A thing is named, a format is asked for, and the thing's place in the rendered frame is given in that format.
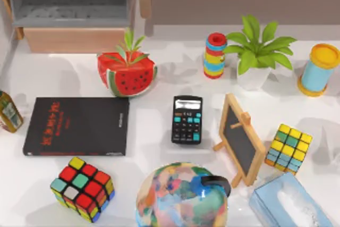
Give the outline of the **wooden framed blackboard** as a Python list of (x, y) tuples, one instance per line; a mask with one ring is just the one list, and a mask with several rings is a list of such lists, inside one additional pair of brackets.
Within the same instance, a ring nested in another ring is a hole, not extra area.
[(240, 181), (246, 186), (253, 185), (265, 159), (266, 148), (251, 124), (251, 116), (241, 109), (233, 94), (225, 95), (219, 136), (221, 142), (214, 145), (213, 150), (225, 148), (237, 168), (232, 188)]

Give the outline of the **puzzle cube with yellow face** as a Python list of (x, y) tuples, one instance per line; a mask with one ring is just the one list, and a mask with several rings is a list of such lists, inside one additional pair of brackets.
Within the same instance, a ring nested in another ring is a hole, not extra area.
[(270, 144), (264, 162), (282, 172), (296, 175), (309, 150), (313, 137), (281, 124)]

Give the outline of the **watermelon-shaped plant pot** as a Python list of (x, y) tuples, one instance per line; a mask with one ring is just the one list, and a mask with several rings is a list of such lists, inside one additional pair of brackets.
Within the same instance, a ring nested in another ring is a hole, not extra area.
[(127, 28), (124, 42), (116, 45), (116, 51), (97, 55), (99, 76), (116, 97), (134, 97), (145, 92), (157, 76), (157, 65), (149, 54), (140, 51), (144, 38), (135, 40), (133, 31)]

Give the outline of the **light blue tissue box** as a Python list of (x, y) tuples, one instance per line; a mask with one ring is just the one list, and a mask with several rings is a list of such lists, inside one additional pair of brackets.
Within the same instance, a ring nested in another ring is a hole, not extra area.
[(257, 187), (249, 205), (264, 227), (334, 227), (290, 172)]

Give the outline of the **black book with red lettering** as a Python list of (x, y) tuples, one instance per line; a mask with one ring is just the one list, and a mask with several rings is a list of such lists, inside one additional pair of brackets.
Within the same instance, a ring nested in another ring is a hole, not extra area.
[(129, 106), (119, 97), (38, 97), (23, 154), (123, 156)]

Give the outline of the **green plant in white pot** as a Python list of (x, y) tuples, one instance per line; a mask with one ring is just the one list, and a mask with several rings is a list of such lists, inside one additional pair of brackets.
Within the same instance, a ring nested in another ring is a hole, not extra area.
[(290, 46), (297, 39), (276, 37), (278, 22), (269, 22), (261, 29), (258, 19), (249, 14), (242, 17), (242, 24), (241, 32), (230, 32), (225, 36), (232, 44), (226, 46), (224, 53), (237, 55), (237, 82), (243, 89), (260, 89), (277, 64), (293, 69), (289, 59), (293, 55)]

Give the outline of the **colourful globe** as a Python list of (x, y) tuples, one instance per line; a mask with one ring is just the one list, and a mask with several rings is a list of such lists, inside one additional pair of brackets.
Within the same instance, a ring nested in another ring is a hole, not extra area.
[(136, 197), (138, 227), (226, 227), (229, 181), (190, 162), (151, 172)]

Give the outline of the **black calculator with teal keys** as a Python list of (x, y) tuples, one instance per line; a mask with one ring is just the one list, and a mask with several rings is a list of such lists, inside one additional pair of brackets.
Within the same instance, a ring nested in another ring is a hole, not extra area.
[(201, 143), (202, 106), (202, 97), (174, 96), (172, 143), (179, 145), (199, 145)]

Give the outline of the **puzzle cube with red face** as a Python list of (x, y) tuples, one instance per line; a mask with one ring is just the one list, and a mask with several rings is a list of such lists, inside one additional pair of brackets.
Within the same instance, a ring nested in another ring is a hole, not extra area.
[(110, 175), (79, 157), (73, 157), (51, 184), (58, 202), (90, 223), (100, 215), (115, 196)]

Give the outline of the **blue and yellow cylinder can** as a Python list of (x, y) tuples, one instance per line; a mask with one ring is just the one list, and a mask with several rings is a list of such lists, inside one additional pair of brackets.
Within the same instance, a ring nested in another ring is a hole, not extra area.
[(310, 52), (310, 58), (297, 81), (300, 92), (310, 97), (321, 96), (327, 89), (334, 69), (339, 64), (339, 49), (324, 43), (314, 45)]

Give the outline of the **pulled-out wooden drawer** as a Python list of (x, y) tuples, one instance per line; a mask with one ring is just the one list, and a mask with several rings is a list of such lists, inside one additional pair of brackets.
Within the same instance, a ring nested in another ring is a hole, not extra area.
[(3, 0), (35, 53), (112, 52), (133, 27), (135, 0)]

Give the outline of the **yellow-green bottle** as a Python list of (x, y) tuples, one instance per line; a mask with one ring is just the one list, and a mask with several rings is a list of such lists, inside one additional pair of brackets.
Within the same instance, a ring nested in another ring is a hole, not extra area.
[(23, 125), (23, 117), (19, 113), (12, 98), (0, 90), (0, 127), (15, 133)]

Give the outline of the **stack of coloured rings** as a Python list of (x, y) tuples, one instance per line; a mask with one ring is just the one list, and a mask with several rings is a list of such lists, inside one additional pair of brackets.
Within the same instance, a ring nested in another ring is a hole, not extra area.
[(210, 79), (217, 79), (224, 73), (225, 53), (227, 39), (220, 32), (209, 34), (206, 39), (206, 48), (203, 59), (203, 71)]

